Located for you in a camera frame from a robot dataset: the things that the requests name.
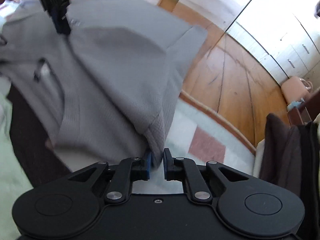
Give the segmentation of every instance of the gray towel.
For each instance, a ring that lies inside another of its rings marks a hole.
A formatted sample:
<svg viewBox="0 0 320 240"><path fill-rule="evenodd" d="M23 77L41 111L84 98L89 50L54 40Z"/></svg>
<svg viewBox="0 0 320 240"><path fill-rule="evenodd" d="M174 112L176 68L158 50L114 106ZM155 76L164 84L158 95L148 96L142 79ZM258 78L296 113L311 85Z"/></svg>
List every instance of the gray towel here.
<svg viewBox="0 0 320 240"><path fill-rule="evenodd" d="M0 72L55 147L83 148L115 164L149 145L158 166L206 31L143 0L73 0L68 19L66 38L38 1L20 6L3 28Z"/></svg>

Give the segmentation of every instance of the dark brown fabric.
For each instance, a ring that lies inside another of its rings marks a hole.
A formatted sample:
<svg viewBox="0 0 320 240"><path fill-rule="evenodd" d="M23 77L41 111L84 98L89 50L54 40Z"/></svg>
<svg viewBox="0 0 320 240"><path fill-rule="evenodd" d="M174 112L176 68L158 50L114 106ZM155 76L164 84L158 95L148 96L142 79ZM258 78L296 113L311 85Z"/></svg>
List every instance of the dark brown fabric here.
<svg viewBox="0 0 320 240"><path fill-rule="evenodd" d="M300 198L305 206L305 216L297 235L305 240L320 239L319 228L319 143L317 125L312 122L299 126L301 134L301 193Z"/></svg>
<svg viewBox="0 0 320 240"><path fill-rule="evenodd" d="M299 106L299 112L302 113L304 109L308 110L308 114L313 121L320 113L320 91L313 93L305 103Z"/></svg>
<svg viewBox="0 0 320 240"><path fill-rule="evenodd" d="M274 114L267 116L265 148L259 178L300 196L299 129L297 126L288 127Z"/></svg>
<svg viewBox="0 0 320 240"><path fill-rule="evenodd" d="M70 170L45 147L48 138L41 122L12 85L7 97L12 102L10 138L21 167L33 187L54 181Z"/></svg>

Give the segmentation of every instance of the green object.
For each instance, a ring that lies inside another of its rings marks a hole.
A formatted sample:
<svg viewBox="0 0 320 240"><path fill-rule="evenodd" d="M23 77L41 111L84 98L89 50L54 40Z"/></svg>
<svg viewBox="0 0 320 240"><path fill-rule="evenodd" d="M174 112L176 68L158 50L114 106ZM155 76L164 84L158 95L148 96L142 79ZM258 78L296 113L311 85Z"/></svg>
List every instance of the green object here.
<svg viewBox="0 0 320 240"><path fill-rule="evenodd" d="M11 103L0 93L0 240L15 240L20 236L12 219L12 205L20 195L32 189L12 149L11 113Z"/></svg>

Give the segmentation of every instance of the metal pivot screw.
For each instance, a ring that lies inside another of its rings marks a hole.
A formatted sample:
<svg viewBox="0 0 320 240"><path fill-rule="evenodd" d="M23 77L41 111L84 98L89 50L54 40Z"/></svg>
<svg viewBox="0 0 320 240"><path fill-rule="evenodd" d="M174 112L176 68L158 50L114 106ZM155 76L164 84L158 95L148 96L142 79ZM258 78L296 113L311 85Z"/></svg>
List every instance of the metal pivot screw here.
<svg viewBox="0 0 320 240"><path fill-rule="evenodd" d="M198 191L195 193L195 198L200 199L200 200L205 200L210 197L210 193L206 191Z"/></svg>
<svg viewBox="0 0 320 240"><path fill-rule="evenodd" d="M122 198L122 194L120 192L118 192L118 191L110 191L107 194L107 198L111 199L111 200L117 200L117 199Z"/></svg>

